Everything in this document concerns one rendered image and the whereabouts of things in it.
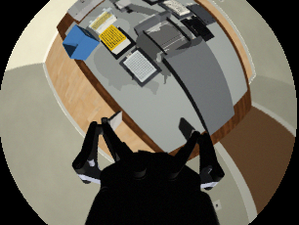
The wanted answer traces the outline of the grey bench mat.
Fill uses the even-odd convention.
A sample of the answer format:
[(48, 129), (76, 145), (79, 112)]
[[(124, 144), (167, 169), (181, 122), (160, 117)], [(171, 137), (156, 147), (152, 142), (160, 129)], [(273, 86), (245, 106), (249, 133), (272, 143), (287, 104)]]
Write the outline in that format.
[[(187, 143), (186, 138), (178, 128), (180, 118), (183, 117), (189, 124), (199, 131), (205, 131), (202, 123), (192, 106), (191, 101), (176, 78), (162, 62), (165, 54), (145, 35), (138, 36), (134, 27), (145, 18), (166, 11), (157, 4), (150, 5), (143, 0), (130, 0), (133, 10), (130, 14), (120, 12), (112, 3), (116, 0), (106, 0), (96, 7), (80, 24), (73, 22), (65, 35), (74, 25), (87, 29), (100, 43), (84, 61), (91, 72), (106, 88), (110, 96), (125, 112), (138, 124), (138, 126), (153, 140), (164, 152), (170, 153)], [(110, 53), (99, 38), (100, 33), (88, 27), (103, 9), (112, 8), (116, 21), (137, 44), (123, 54), (118, 60)], [(206, 41), (215, 55), (231, 92), (233, 105), (247, 91), (244, 73), (235, 52), (235, 49), (223, 29), (216, 23), (207, 25), (215, 35)], [(162, 69), (143, 88), (119, 64), (134, 48), (141, 47)]]

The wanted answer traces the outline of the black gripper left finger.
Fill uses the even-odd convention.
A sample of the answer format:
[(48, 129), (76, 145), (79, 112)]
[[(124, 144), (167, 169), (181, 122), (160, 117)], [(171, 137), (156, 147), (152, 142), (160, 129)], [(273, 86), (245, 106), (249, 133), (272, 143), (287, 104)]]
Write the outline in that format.
[(121, 121), (122, 111), (118, 111), (109, 119), (102, 117), (102, 124), (98, 124), (97, 121), (90, 123), (81, 152), (72, 163), (73, 169), (83, 183), (101, 183), (100, 174), (102, 171), (98, 164), (99, 135), (103, 135), (115, 162), (121, 159), (130, 174), (134, 177), (143, 177), (145, 175), (147, 169), (146, 163), (139, 156), (136, 156), (125, 142), (121, 142), (114, 132)]

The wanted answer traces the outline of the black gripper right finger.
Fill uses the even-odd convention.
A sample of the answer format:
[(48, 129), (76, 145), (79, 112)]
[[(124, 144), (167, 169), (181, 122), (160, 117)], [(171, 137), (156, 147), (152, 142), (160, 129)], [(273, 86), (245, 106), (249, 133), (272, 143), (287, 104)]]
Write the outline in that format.
[(217, 160), (210, 135), (208, 133), (201, 135), (183, 117), (180, 119), (178, 128), (187, 143), (165, 164), (163, 175), (169, 179), (175, 178), (190, 158), (195, 145), (198, 144), (200, 187), (207, 191), (211, 190), (225, 176), (225, 173)]

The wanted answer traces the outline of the blue open-top bin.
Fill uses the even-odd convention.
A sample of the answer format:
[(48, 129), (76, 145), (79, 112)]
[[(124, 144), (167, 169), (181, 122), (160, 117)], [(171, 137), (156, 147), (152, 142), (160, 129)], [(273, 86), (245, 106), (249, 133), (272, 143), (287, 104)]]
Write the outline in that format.
[(75, 24), (66, 36), (63, 46), (71, 59), (86, 61), (99, 43), (88, 30)]

